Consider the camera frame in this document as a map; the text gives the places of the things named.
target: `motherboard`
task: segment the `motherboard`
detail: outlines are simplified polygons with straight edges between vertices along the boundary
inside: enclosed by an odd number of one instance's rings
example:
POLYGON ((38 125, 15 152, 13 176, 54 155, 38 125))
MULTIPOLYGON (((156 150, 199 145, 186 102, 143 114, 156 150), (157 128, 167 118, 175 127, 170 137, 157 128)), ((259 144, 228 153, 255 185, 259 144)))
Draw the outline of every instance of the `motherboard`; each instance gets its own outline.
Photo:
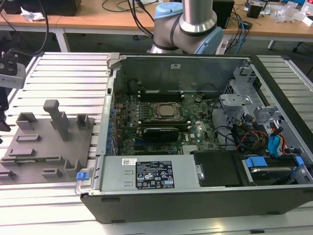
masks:
POLYGON ((220 149, 201 94, 115 95, 117 155, 190 154, 220 149))

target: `warning label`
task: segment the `warning label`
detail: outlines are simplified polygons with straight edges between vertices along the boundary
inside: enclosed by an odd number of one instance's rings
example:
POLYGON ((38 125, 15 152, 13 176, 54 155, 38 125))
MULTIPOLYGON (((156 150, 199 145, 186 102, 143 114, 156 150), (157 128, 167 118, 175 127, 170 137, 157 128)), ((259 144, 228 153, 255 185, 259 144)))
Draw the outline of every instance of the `warning label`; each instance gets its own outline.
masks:
POLYGON ((175 188, 172 162, 136 162, 136 188, 175 188))

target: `wooden desk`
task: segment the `wooden desk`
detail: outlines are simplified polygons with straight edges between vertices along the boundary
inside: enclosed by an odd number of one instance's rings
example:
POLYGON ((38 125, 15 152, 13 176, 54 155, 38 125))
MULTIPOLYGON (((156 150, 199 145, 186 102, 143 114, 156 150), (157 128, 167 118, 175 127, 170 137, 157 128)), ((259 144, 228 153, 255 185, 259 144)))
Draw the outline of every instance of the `wooden desk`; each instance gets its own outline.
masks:
MULTIPOLYGON (((29 22, 25 20, 21 15, 10 15, 6 14, 3 10, 2 15, 6 18, 10 24, 15 26, 32 26, 32 27, 45 27, 45 21, 34 21, 29 22)), ((57 27, 57 21, 60 19, 61 16, 48 16, 49 26, 50 27, 57 27)), ((0 16, 0 25, 8 25, 7 22, 4 20, 3 17, 0 16)))
MULTIPOLYGON (((65 28, 100 28, 100 29, 122 29, 136 30, 131 12, 110 12, 102 8, 104 0, 82 0, 82 5, 75 17, 61 16, 57 22, 58 27, 65 28)), ((105 4, 107 9, 119 10, 116 5, 121 0, 109 0, 105 4)), ((121 4, 124 8, 129 8, 127 2, 121 4)), ((154 15, 157 4, 149 4, 146 9, 154 15)), ((154 23, 146 13, 137 12, 140 22, 148 29, 154 29, 154 23)))
MULTIPOLYGON (((235 9, 245 0, 235 0, 235 9)), ((82 0, 82 5, 75 17, 49 16, 50 31, 57 36, 62 52, 68 52, 66 33, 98 33, 98 34, 142 34, 137 28, 130 12, 110 12, 102 8, 103 0, 82 0)), ((116 4, 120 0, 109 0, 105 7, 117 10, 116 4)), ((156 4, 147 5, 147 10, 154 15, 156 4)), ((237 13, 243 20, 253 23, 249 32, 249 39, 313 42, 313 27, 306 26, 303 22, 275 23, 271 16, 265 15, 258 19, 247 18, 246 12, 237 9, 237 13)), ((27 22, 20 15, 4 16, 18 31, 45 31, 45 22, 27 22)), ((154 23, 146 13, 137 13, 139 20, 148 29, 154 29, 154 23)), ((0 19, 0 30, 11 30, 3 19, 0 19)), ((232 37, 237 33, 238 26, 234 20, 230 20, 227 29, 224 30, 225 37, 232 37)))

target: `cpu socket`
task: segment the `cpu socket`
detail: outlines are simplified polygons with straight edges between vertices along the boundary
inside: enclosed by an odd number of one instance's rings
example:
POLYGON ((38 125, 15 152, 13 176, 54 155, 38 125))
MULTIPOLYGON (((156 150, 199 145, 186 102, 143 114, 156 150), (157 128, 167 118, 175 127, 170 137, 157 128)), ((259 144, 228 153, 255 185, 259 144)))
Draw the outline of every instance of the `cpu socket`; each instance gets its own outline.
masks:
POLYGON ((177 103, 157 103, 153 104, 153 109, 155 120, 181 119, 177 103))

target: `gray floor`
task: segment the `gray floor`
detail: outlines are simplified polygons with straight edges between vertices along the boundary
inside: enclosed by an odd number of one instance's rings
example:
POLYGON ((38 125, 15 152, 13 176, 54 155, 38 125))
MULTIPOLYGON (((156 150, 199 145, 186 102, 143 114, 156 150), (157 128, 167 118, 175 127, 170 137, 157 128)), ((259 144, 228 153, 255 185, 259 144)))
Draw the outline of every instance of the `gray floor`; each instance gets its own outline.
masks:
MULTIPOLYGON (((53 34, 49 35, 45 51, 60 51, 57 41, 52 39, 53 34)), ((38 49, 43 40, 44 34, 37 32, 24 32, 22 37, 34 48, 38 49)), ((140 36, 138 41, 131 35, 99 35, 99 34, 67 34, 68 42, 72 52, 127 52, 127 53, 146 53, 152 45, 152 39, 140 36)), ((310 46, 299 47, 297 53, 292 49, 297 42, 277 42, 273 50, 268 50, 269 41, 247 40, 239 54, 244 55, 288 55, 297 66, 306 74, 313 66, 313 44, 310 46)), ((11 47, 19 47, 29 50, 29 45, 15 33, 11 42, 0 42, 0 49, 7 51, 11 47)), ((30 57, 21 56, 20 62, 27 64, 30 57)), ((313 81, 313 71, 309 75, 313 81)))

